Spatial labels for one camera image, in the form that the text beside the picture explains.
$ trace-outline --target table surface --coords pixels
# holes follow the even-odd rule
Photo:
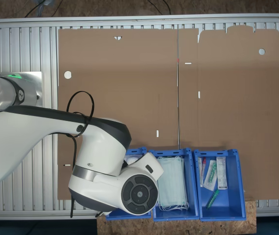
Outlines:
[[[127,219],[107,221],[104,216],[97,219],[98,235],[173,235],[173,234],[254,234],[256,230],[256,200],[245,196],[246,221],[180,220],[154,222],[150,219]]]

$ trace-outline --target circular control panel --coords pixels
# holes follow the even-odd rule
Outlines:
[[[157,202],[155,183],[145,175],[134,175],[122,187],[121,198],[126,209],[133,214],[151,210]]]

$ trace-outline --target blue bin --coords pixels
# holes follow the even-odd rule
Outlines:
[[[188,220],[199,219],[198,203],[196,196],[196,186],[194,178],[194,167],[192,159],[192,151],[189,148],[179,150],[167,150],[167,151],[154,151],[150,150],[156,158],[159,156],[182,156],[184,159],[184,179],[187,193],[187,200],[189,203],[188,210],[173,210],[173,211],[161,211],[159,204],[153,208],[154,221],[169,221],[169,220]]]
[[[198,168],[198,157],[206,157],[204,179],[206,178],[210,160],[216,157],[226,157],[226,173],[228,189],[220,190],[213,205],[209,210],[206,204],[213,194],[206,188],[200,187],[200,176]],[[238,151],[236,149],[223,151],[193,151],[194,167],[196,172],[196,183],[198,193],[199,215],[201,221],[226,221],[246,220],[244,190],[242,183],[241,165]]]
[[[126,155],[145,155],[147,153],[147,149],[145,147],[129,149],[126,152]],[[151,218],[151,212],[148,212],[143,215],[132,215],[121,209],[116,209],[106,216],[107,220],[118,220],[118,219],[149,219]]]

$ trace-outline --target cardboard sheet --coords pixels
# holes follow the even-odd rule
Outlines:
[[[65,71],[71,71],[71,79],[64,78]],[[94,117],[127,125],[130,148],[178,148],[177,31],[60,30],[58,109],[65,111],[70,97],[81,90],[94,98]],[[73,99],[71,112],[89,115],[90,110],[86,94]],[[70,199],[63,193],[70,175],[59,164],[72,164],[69,144],[71,139],[58,138],[59,176],[66,175],[58,180],[58,199]]]
[[[197,31],[179,30],[181,147],[237,148],[244,190],[278,199],[279,32],[233,26],[203,31],[197,43]]]
[[[95,117],[124,122],[131,147],[147,149],[176,149],[179,119],[181,148],[238,149],[246,193],[279,199],[279,32],[241,25],[197,38],[198,29],[60,30],[58,109],[88,91]],[[70,111],[90,108],[79,94]],[[72,140],[59,137],[58,199],[70,199],[72,157]]]

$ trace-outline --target face mask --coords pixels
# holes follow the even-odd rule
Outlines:
[[[184,180],[184,160],[181,156],[159,157],[163,174],[157,181],[159,208],[162,211],[188,209]]]

